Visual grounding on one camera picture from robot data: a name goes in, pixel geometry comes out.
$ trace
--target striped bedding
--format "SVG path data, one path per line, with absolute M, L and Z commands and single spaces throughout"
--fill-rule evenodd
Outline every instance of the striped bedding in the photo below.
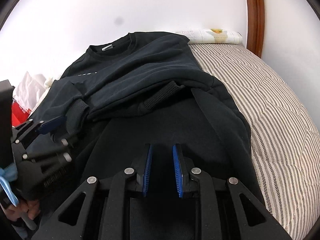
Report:
M 240 45 L 190 45 L 202 69 L 224 82 L 251 126 L 252 162 L 266 207 L 292 239 L 319 216 L 320 138 L 305 107 L 260 58 Z

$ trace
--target white tag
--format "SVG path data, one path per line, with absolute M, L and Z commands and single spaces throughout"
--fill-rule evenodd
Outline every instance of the white tag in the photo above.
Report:
M 102 51 L 105 51 L 105 50 L 107 50 L 107 49 L 112 49 L 112 48 L 113 48 L 113 47 L 112 47 L 112 44 L 110 44 L 110 45 L 102 48 Z

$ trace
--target human hand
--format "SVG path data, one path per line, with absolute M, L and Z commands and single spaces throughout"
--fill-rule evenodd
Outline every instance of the human hand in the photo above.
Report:
M 39 200 L 25 201 L 21 199 L 16 207 L 14 205 L 10 205 L 7 209 L 4 209 L 1 205 L 4 214 L 11 221 L 17 221 L 17 219 L 21 217 L 22 212 L 26 212 L 28 217 L 33 220 L 40 214 L 39 207 Z

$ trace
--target brown wooden trim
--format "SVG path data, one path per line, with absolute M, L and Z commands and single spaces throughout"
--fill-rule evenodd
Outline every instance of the brown wooden trim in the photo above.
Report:
M 261 57 L 264 37 L 264 0 L 247 0 L 248 36 L 247 49 Z

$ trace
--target light blue ribbon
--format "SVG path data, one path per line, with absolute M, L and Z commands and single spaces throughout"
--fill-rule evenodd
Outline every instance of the light blue ribbon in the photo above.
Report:
M 18 171 L 15 163 L 11 163 L 5 169 L 0 168 L 0 185 L 14 206 L 19 204 L 19 200 L 12 192 L 9 182 L 15 181 L 17 178 Z

